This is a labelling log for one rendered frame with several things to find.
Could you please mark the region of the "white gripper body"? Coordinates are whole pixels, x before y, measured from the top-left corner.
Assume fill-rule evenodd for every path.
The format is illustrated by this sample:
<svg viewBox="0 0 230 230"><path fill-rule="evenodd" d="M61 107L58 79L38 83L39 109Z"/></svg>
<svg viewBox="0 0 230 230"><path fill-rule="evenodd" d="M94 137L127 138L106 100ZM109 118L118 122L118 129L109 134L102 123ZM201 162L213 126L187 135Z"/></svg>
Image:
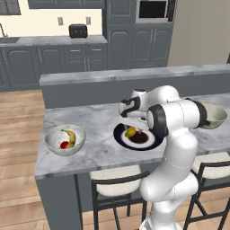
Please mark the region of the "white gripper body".
<svg viewBox="0 0 230 230"><path fill-rule="evenodd" d="M130 127L149 130L145 118L123 118L122 123Z"/></svg>

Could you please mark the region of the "dark blue white plate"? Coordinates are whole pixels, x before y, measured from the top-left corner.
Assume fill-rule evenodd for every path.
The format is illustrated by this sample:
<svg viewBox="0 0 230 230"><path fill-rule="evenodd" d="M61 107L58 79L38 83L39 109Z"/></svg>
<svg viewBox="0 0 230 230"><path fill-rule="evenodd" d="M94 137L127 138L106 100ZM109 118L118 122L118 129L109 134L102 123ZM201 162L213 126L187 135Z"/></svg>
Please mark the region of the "dark blue white plate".
<svg viewBox="0 0 230 230"><path fill-rule="evenodd" d="M143 144L136 144L129 140L129 137L125 136L125 126L123 124L119 124L116 126L116 128L113 130L113 136L115 140L121 145L131 150L136 151L147 151L154 148L157 148L160 146L163 142L163 139L159 136L157 136L152 131L138 131L138 132L144 132L148 135L148 140Z"/></svg>

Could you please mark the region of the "grey dining counter island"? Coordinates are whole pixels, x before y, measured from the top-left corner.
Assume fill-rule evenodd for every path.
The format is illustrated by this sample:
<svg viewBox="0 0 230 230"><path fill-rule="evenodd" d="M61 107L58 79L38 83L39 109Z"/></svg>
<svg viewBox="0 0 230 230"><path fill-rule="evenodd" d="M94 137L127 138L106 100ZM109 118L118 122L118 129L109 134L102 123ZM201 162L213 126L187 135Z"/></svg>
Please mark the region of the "grey dining counter island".
<svg viewBox="0 0 230 230"><path fill-rule="evenodd" d="M90 171L161 161L164 149L134 151L119 145L113 130L119 103L135 89L171 85L180 96L221 106L227 121L215 130L198 128L200 154L230 151L230 64L173 66L44 75L44 132L76 124L86 132L83 148L71 156L53 154L40 143L34 177L50 230L82 230L82 214L91 209Z"/></svg>

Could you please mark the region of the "white bowl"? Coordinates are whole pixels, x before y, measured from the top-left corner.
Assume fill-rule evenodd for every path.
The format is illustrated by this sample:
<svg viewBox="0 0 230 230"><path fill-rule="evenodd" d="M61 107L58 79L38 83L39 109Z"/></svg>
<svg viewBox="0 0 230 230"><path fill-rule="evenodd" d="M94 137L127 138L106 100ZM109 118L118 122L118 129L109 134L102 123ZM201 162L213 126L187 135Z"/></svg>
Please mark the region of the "white bowl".
<svg viewBox="0 0 230 230"><path fill-rule="evenodd" d="M204 129L215 129L221 126L227 119L227 113L222 108L203 102L203 106L207 111L207 121L202 126Z"/></svg>
<svg viewBox="0 0 230 230"><path fill-rule="evenodd" d="M66 132L63 132L63 129L71 130L76 135L75 145L72 148L60 148L62 142L69 140L69 135ZM69 124L52 128L50 131L47 132L45 136L45 141L48 149L54 154L60 156L70 156L77 153L83 147L85 139L86 132L83 128L77 125Z"/></svg>

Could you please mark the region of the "yellow green mango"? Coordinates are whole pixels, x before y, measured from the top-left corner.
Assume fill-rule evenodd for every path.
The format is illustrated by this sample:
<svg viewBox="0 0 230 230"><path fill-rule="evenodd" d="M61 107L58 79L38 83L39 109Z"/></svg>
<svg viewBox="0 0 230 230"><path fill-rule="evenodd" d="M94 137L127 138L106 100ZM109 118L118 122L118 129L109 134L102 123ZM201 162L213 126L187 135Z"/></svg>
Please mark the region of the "yellow green mango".
<svg viewBox="0 0 230 230"><path fill-rule="evenodd" d="M137 130L133 127L130 127L126 130L125 136L126 137L133 137L137 133Z"/></svg>

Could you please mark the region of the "dark brown round fruit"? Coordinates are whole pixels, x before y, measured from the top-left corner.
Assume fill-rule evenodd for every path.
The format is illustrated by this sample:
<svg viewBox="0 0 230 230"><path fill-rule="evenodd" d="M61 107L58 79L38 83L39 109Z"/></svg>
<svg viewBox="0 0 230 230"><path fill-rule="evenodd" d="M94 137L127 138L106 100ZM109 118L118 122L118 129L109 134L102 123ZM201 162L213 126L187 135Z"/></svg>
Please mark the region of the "dark brown round fruit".
<svg viewBox="0 0 230 230"><path fill-rule="evenodd" d="M148 135L144 132L137 132L134 136L130 137L129 140L136 144L143 144L148 140Z"/></svg>

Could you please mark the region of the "black stool with cream seat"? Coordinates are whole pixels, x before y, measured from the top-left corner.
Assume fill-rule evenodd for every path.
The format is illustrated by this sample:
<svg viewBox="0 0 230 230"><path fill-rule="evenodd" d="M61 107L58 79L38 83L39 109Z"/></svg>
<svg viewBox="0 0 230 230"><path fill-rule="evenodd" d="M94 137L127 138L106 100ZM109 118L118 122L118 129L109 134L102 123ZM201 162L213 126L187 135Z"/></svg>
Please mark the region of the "black stool with cream seat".
<svg viewBox="0 0 230 230"><path fill-rule="evenodd" d="M187 230L190 223L221 217L217 230L222 230L230 210L230 198L226 203L226 208L217 213L208 214L199 198L202 192L230 188L230 181L208 185L206 180L223 179L230 176L230 155L227 152L214 153L208 155L198 155L192 165L191 172L195 175L199 183L198 191L191 196L188 213L185 219L183 230Z"/></svg>
<svg viewBox="0 0 230 230"><path fill-rule="evenodd" d="M113 210L117 230L121 230L117 208L127 207L129 217L131 206L141 203L142 220L146 219L147 202L143 198L132 199L131 195L138 190L141 180L149 174L149 171L141 172L139 165L90 172L94 230L99 230L101 210Z"/></svg>

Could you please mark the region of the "yellow banana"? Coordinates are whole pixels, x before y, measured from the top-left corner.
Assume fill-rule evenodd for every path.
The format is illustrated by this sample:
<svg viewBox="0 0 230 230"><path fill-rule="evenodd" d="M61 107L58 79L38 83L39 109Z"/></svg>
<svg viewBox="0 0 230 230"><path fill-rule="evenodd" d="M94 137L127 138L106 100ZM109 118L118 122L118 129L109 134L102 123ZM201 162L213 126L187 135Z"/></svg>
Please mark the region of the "yellow banana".
<svg viewBox="0 0 230 230"><path fill-rule="evenodd" d="M76 141L75 133L71 130L66 130L66 129L63 129L63 132L66 132L69 135L69 140L67 141L68 145L66 148L72 148L75 145L75 141Z"/></svg>

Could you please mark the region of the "grey tall cupboard run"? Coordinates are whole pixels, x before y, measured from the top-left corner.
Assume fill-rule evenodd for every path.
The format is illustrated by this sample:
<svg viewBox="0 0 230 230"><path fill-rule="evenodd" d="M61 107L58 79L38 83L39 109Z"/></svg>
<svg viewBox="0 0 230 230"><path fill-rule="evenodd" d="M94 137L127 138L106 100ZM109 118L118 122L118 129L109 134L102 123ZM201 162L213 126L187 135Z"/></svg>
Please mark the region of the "grey tall cupboard run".
<svg viewBox="0 0 230 230"><path fill-rule="evenodd" d="M163 18L140 18L141 0L105 0L102 35L111 70L167 66L178 0L165 1Z"/></svg>

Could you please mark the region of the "grey base cupboard run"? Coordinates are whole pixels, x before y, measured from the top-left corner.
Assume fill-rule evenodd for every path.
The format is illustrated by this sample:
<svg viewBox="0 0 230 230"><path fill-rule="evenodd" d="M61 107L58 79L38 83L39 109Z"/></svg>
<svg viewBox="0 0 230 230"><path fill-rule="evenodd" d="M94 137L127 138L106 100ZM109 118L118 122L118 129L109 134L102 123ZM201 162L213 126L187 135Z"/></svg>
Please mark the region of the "grey base cupboard run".
<svg viewBox="0 0 230 230"><path fill-rule="evenodd" d="M13 91L39 89L41 75L107 69L102 43L2 47L0 54Z"/></svg>

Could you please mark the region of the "black toaster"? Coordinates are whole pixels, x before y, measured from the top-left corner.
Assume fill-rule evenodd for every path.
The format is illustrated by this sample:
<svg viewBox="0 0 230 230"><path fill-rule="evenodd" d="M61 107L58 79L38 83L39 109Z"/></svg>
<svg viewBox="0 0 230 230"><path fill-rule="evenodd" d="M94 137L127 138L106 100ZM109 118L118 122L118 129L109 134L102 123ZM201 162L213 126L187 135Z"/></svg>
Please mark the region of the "black toaster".
<svg viewBox="0 0 230 230"><path fill-rule="evenodd" d="M68 26L71 39L86 38L88 36L87 26L85 24L70 24Z"/></svg>

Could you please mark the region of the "built-in microwave oven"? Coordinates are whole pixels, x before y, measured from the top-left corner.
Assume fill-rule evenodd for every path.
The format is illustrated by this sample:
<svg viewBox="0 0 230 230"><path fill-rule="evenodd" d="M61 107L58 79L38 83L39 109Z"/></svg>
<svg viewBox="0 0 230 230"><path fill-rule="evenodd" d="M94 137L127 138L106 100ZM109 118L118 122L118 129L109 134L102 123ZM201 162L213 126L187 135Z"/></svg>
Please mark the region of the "built-in microwave oven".
<svg viewBox="0 0 230 230"><path fill-rule="evenodd" d="M137 0L136 23L171 22L176 0Z"/></svg>

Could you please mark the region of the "grey sink basin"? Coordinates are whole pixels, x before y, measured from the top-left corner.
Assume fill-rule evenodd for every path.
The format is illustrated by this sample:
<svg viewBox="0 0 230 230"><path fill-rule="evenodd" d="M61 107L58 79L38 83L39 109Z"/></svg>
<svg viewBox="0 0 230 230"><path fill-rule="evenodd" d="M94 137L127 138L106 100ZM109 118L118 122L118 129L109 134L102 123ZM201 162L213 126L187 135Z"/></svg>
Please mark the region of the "grey sink basin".
<svg viewBox="0 0 230 230"><path fill-rule="evenodd" d="M15 43L18 41L20 37L7 37L7 38L0 38L0 44L5 43Z"/></svg>

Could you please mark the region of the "window with dark panes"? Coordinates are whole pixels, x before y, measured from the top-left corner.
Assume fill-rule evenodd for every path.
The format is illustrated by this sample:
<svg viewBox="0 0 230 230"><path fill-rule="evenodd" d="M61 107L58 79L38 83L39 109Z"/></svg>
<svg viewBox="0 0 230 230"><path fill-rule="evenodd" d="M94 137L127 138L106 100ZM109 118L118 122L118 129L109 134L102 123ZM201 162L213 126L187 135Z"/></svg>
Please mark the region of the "window with dark panes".
<svg viewBox="0 0 230 230"><path fill-rule="evenodd" d="M18 0L0 0L0 15L20 15Z"/></svg>

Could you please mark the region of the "grey wall cupboard run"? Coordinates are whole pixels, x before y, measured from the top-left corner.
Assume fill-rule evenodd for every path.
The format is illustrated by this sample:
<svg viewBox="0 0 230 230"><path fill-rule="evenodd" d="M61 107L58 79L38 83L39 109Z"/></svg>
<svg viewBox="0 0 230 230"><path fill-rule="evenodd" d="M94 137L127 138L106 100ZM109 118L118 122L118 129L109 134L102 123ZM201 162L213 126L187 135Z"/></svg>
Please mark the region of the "grey wall cupboard run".
<svg viewBox="0 0 230 230"><path fill-rule="evenodd" d="M103 9L105 0L28 0L30 9Z"/></svg>

